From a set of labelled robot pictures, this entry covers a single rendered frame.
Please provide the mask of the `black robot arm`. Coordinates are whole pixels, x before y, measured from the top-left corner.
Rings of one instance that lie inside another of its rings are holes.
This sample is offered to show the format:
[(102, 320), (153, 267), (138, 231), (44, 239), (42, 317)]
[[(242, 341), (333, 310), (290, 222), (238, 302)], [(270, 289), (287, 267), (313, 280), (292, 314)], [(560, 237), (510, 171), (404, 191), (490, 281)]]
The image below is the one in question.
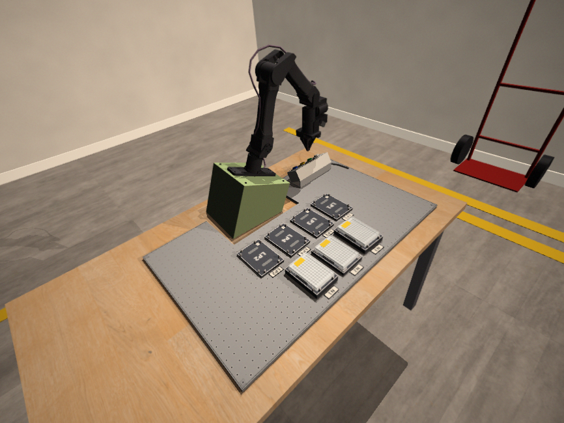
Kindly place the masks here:
[[(302, 120), (314, 121), (313, 133), (319, 131), (319, 126), (324, 127), (328, 121), (327, 98), (320, 96), (320, 92), (302, 73), (295, 63), (294, 53), (285, 54), (278, 49), (273, 50), (255, 67), (255, 75), (259, 82), (259, 95), (261, 104), (257, 111), (257, 121), (254, 129), (256, 134), (251, 134), (251, 141), (246, 151), (247, 161), (245, 167), (227, 167), (234, 176), (275, 176), (276, 173), (269, 168), (261, 168), (263, 158), (272, 151), (274, 138), (272, 131), (274, 108), (279, 86), (286, 78), (294, 87), (302, 107)], [(258, 124), (258, 128), (257, 128)]]

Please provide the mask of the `white control panel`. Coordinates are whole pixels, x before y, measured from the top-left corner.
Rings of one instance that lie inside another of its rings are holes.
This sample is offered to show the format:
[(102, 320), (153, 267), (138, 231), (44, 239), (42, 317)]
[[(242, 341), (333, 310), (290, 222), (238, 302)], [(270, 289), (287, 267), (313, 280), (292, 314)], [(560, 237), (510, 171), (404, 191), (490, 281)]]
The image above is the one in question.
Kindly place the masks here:
[(291, 171), (287, 172), (290, 178), (287, 181), (301, 188), (315, 178), (324, 174), (326, 171), (330, 170), (331, 164), (349, 169), (349, 167), (344, 165), (332, 163), (328, 153), (326, 152), (323, 154), (316, 154), (313, 158), (307, 159), (306, 162), (300, 163), (299, 166), (293, 167)]

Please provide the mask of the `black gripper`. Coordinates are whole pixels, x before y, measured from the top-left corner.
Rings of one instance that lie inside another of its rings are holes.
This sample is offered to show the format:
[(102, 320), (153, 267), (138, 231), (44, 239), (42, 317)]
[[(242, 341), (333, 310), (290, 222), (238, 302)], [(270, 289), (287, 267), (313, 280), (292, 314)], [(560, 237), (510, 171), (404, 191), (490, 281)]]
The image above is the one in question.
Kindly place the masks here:
[(300, 140), (302, 141), (307, 151), (310, 151), (310, 148), (316, 137), (319, 138), (321, 135), (321, 131), (313, 133), (314, 121), (315, 119), (313, 121), (306, 122), (302, 120), (302, 127), (296, 130), (296, 136), (300, 137)]

